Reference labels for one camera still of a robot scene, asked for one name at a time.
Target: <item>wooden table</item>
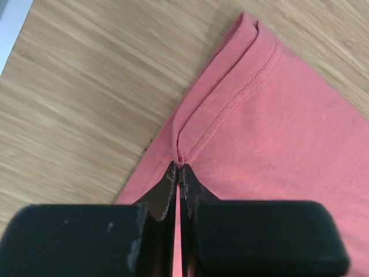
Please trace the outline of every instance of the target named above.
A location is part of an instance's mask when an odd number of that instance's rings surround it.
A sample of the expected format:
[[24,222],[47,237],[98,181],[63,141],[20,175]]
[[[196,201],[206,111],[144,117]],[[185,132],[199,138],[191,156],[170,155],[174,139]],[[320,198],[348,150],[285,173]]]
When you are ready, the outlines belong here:
[[112,202],[243,10],[369,118],[368,0],[34,0],[0,77],[0,234]]

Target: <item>seam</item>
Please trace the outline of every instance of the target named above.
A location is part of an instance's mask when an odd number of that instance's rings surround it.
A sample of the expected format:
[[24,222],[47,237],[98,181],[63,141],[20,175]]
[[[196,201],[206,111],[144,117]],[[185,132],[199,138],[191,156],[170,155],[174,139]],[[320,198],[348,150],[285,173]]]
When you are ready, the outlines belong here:
[[248,87],[266,68],[266,66],[268,65],[268,63],[270,62],[270,60],[274,57],[275,53],[277,51],[277,42],[275,40],[275,46],[274,46],[274,50],[273,53],[270,55],[269,59],[265,62],[265,64],[263,65],[263,67],[259,70],[259,72],[242,88],[240,89],[240,91],[221,109],[221,111],[216,115],[216,117],[213,119],[213,121],[210,123],[210,125],[206,128],[206,130],[203,132],[203,134],[201,135],[201,137],[199,138],[199,140],[195,143],[195,145],[192,147],[192,149],[189,152],[188,155],[188,159],[192,153],[192,151],[195,149],[195,147],[202,141],[202,139],[204,138],[204,136],[206,135],[206,133],[209,131],[209,129],[213,126],[213,124],[215,123],[216,119],[223,113],[223,111],[236,99],[236,97],[246,88]]
[[199,153],[194,157],[196,158],[204,149],[205,147],[209,144],[210,140],[214,137],[214,135],[216,134],[216,132],[219,130],[219,128],[222,126],[222,124],[228,119],[228,117],[230,117],[233,112],[251,95],[253,94],[254,91],[256,91],[269,77],[269,75],[273,72],[274,68],[276,67],[276,65],[278,64],[278,61],[280,60],[280,58],[282,57],[283,54],[283,50],[281,50],[281,53],[276,61],[276,63],[274,64],[274,66],[272,67],[272,69],[270,70],[270,72],[268,73],[268,75],[264,78],[264,80],[262,80],[260,82],[260,84],[257,85],[256,88],[253,89],[253,91],[251,91],[248,95],[246,95],[245,98],[242,99],[242,101],[240,103],[237,104],[236,107],[234,107],[234,109],[227,115],[226,118],[224,118],[224,120],[219,124],[219,126],[217,127],[217,129],[214,131],[214,133],[212,134],[212,136],[208,139],[208,141],[206,142],[206,144],[204,145],[204,147],[201,148],[201,150],[199,151]]
[[[166,152],[165,152],[165,154],[164,154],[164,156],[159,160],[159,162],[157,163],[157,166],[156,166],[156,168],[154,169],[154,172],[152,173],[152,175],[155,175],[155,172],[157,171],[157,169],[159,168],[159,166],[163,163],[163,159],[167,156],[167,154],[168,154],[168,152],[170,151],[170,149],[169,150],[167,150]],[[140,194],[138,195],[138,199],[140,199],[141,198],[141,196],[142,196],[142,194],[143,194],[143,192],[144,192],[144,190],[147,188],[148,186],[146,185],[146,186],[144,186],[143,188],[142,188],[142,190],[140,191]]]
[[[257,29],[257,37],[259,36],[259,21],[256,21],[256,29]],[[211,67],[211,65],[213,64],[214,60],[220,55],[221,52],[224,51],[224,49],[231,43],[232,38],[230,38],[230,40],[222,47],[217,50],[217,54],[215,54],[214,56],[211,57],[210,61],[208,62],[208,64],[205,65],[205,67],[203,68],[200,76],[194,81],[192,87],[189,89],[188,93],[185,95],[185,97],[193,90],[193,88],[195,87],[196,83],[204,76],[205,72],[207,71],[207,69],[209,67]],[[186,124],[188,123],[188,121],[190,120],[190,118],[194,115],[194,113],[196,112],[196,110],[204,103],[204,101],[206,100],[206,98],[212,94],[212,92],[216,89],[216,87],[222,82],[222,80],[227,77],[229,75],[229,73],[236,67],[237,63],[239,63],[239,61],[243,58],[243,56],[245,55],[245,53],[248,51],[248,49],[250,48],[248,47],[245,51],[242,52],[242,55],[240,55],[237,58],[237,61],[231,66],[231,68],[229,68],[226,73],[224,74],[223,78],[221,80],[219,80],[218,82],[216,82],[213,86],[211,86],[211,89],[209,90],[209,92],[205,95],[205,98],[203,99],[203,101],[201,103],[199,103],[199,105],[195,108],[194,111],[191,112],[191,114],[188,116],[188,120],[181,126],[181,128],[178,131],[178,136],[181,134],[182,130],[185,128]]]

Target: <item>fabric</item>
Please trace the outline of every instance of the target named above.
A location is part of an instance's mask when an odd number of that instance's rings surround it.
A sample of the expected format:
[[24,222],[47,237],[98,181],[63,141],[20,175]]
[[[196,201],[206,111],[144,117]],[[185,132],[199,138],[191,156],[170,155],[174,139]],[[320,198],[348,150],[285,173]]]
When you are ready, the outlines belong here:
[[[138,200],[172,160],[188,163],[221,199],[322,203],[352,259],[349,276],[369,276],[369,123],[247,14],[148,148],[117,203]],[[174,276],[182,276],[179,248]]]

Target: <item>stitching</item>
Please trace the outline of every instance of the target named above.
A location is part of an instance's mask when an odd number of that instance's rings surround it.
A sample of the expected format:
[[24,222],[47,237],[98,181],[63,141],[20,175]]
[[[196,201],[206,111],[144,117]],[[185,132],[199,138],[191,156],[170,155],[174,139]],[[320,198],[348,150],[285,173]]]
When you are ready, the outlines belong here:
[[259,72],[242,88],[240,89],[240,91],[227,103],[227,105],[225,105],[221,111],[217,114],[217,116],[213,119],[212,123],[210,123],[210,125],[206,128],[206,130],[203,132],[202,136],[199,138],[199,140],[195,143],[195,145],[192,147],[192,149],[189,152],[188,157],[190,157],[192,151],[194,150],[194,148],[201,142],[201,140],[204,138],[204,136],[206,135],[206,133],[208,132],[208,130],[213,126],[213,124],[215,123],[216,119],[221,115],[221,113],[231,104],[231,102],[233,102],[235,100],[235,98],[246,88],[248,87],[259,75],[261,72],[263,72],[267,66],[267,64],[270,62],[270,60],[274,57],[274,54],[277,51],[277,42],[275,40],[275,47],[273,50],[273,53],[270,55],[269,59],[265,62],[265,64],[263,65],[263,67],[259,70]]
[[[154,175],[155,174],[155,172],[156,172],[156,170],[159,168],[159,166],[163,163],[163,159],[167,156],[167,154],[168,154],[168,152],[170,151],[170,149],[169,150],[167,150],[166,152],[165,152],[165,154],[164,154],[164,156],[160,159],[160,161],[157,163],[157,166],[156,166],[156,168],[154,169],[154,172],[153,172],[153,174],[152,175]],[[144,186],[143,188],[142,188],[142,190],[140,191],[140,194],[138,195],[138,199],[140,199],[141,198],[141,196],[142,196],[142,194],[143,194],[143,192],[144,192],[144,190],[147,188],[148,186]]]
[[274,68],[276,67],[276,65],[278,64],[278,61],[280,60],[280,58],[282,57],[282,53],[283,50],[281,50],[281,53],[276,61],[276,63],[274,64],[274,66],[272,67],[271,71],[268,73],[268,75],[265,77],[264,80],[261,81],[260,84],[258,84],[258,86],[256,88],[253,89],[253,91],[251,91],[244,99],[242,99],[242,101],[240,103],[237,104],[237,106],[227,115],[226,118],[224,118],[224,120],[221,122],[221,124],[219,124],[219,126],[217,127],[217,129],[215,130],[215,132],[212,134],[212,136],[209,138],[209,140],[206,142],[206,144],[204,145],[204,147],[201,148],[201,150],[199,151],[199,153],[196,155],[198,156],[202,150],[205,149],[205,147],[208,145],[208,143],[210,142],[210,140],[213,138],[213,136],[216,134],[216,132],[219,130],[219,128],[222,126],[222,124],[228,119],[228,117],[231,116],[231,114],[233,114],[233,112],[251,95],[253,94],[254,91],[256,91],[269,77],[269,75],[271,74],[271,72],[274,70]]
[[[258,30],[258,34],[259,34],[259,21],[257,21],[257,30]],[[214,57],[212,57],[212,59],[209,61],[209,63],[204,67],[202,73],[200,74],[200,76],[197,78],[197,80],[194,82],[194,84],[192,85],[192,87],[190,88],[189,92],[187,94],[189,94],[195,87],[196,85],[196,82],[198,82],[201,78],[203,78],[203,76],[205,75],[205,71],[207,71],[213,64],[214,60],[219,56],[219,54],[224,51],[224,49],[229,45],[229,42],[231,40],[229,40],[224,47],[222,47],[221,49],[219,49],[219,52],[214,55]],[[237,65],[237,63],[243,58],[245,54],[245,51],[243,52],[243,54],[237,59],[237,61],[235,62],[235,64],[233,64],[231,66],[231,68],[229,68],[226,73],[224,74],[224,77],[225,78]],[[183,129],[185,128],[186,124],[188,123],[188,121],[190,120],[190,118],[194,115],[194,113],[196,112],[196,110],[203,104],[203,102],[206,100],[206,98],[216,89],[216,87],[222,82],[222,80],[219,80],[218,82],[216,82],[214,85],[211,86],[211,89],[209,90],[209,92],[205,95],[205,98],[203,99],[203,101],[201,103],[199,103],[197,106],[196,106],[196,109],[193,110],[191,112],[191,114],[187,117],[187,121],[181,126],[181,128],[179,129],[178,131],[178,136],[182,133]]]

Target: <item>wooden surface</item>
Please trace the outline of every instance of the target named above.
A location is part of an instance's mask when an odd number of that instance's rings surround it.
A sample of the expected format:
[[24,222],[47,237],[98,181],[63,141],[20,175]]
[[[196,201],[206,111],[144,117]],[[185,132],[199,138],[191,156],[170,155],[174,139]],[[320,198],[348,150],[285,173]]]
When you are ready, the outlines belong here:
[[243,10],[369,118],[368,0],[34,0],[0,77],[0,233],[112,202]]

